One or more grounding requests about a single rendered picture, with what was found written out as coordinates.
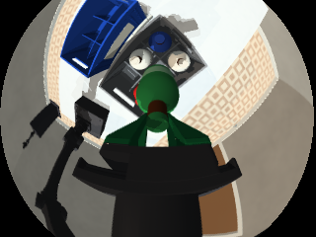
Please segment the blue bottle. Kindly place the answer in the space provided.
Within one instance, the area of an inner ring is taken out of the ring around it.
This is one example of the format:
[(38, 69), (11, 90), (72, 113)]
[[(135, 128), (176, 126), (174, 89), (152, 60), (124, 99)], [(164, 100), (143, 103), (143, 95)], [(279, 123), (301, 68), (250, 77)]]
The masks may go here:
[(148, 43), (151, 49), (153, 49), (154, 51), (164, 52), (171, 47), (172, 39), (167, 33), (156, 32), (150, 36)]

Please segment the cream bottle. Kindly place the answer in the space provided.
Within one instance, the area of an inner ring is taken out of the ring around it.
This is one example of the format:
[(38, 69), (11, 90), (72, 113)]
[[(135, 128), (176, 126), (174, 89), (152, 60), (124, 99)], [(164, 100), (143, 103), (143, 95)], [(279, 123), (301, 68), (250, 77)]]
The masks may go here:
[(173, 51), (168, 55), (168, 64), (177, 72), (186, 71), (191, 64), (189, 56), (183, 51)]

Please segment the green bottle with pale green label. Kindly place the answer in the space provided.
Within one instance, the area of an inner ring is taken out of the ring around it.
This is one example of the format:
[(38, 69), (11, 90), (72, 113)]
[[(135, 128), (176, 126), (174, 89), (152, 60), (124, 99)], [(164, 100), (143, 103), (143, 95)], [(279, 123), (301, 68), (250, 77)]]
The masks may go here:
[(147, 113), (146, 128), (155, 133), (167, 130), (168, 113), (176, 108), (180, 99), (171, 70), (161, 64), (149, 66), (140, 79), (135, 97), (140, 109)]

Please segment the white bottle with grey label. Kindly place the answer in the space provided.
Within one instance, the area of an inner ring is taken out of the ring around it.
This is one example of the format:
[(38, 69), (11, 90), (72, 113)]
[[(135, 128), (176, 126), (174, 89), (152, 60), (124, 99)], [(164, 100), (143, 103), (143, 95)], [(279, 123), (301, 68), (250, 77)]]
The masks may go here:
[(148, 67), (153, 60), (153, 54), (146, 49), (137, 49), (129, 57), (130, 65), (138, 70)]

